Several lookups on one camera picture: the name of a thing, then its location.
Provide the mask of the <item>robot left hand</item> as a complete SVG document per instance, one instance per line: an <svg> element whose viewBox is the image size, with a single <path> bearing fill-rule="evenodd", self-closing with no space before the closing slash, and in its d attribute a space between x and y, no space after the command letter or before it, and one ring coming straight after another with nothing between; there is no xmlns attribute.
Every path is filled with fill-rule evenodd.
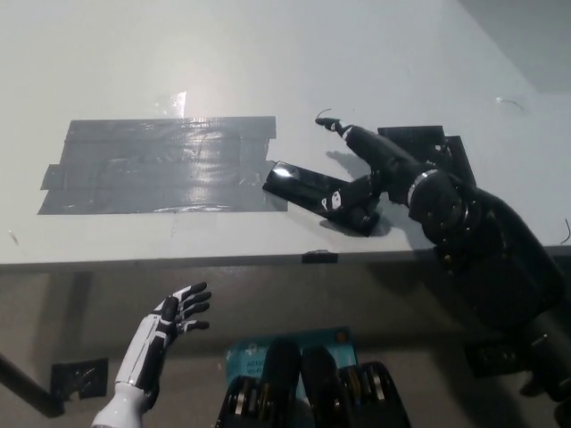
<svg viewBox="0 0 571 428"><path fill-rule="evenodd" d="M210 327L209 322L193 318L210 308L210 298L205 282L189 285L164 298L139 324L115 382L135 387L148 397L156 394L170 345L180 335Z"/></svg>

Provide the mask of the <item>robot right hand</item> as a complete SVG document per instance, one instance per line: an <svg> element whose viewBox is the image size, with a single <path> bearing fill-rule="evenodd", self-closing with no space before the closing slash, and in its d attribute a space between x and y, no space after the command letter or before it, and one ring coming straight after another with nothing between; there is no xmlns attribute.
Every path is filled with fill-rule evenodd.
<svg viewBox="0 0 571 428"><path fill-rule="evenodd" d="M362 203L387 193L391 202L409 207L420 183L437 172L437 168L417 161L392 140L339 119L317 117L315 123L338 134L370 173L343 185L326 196L321 205L334 217Z"/></svg>

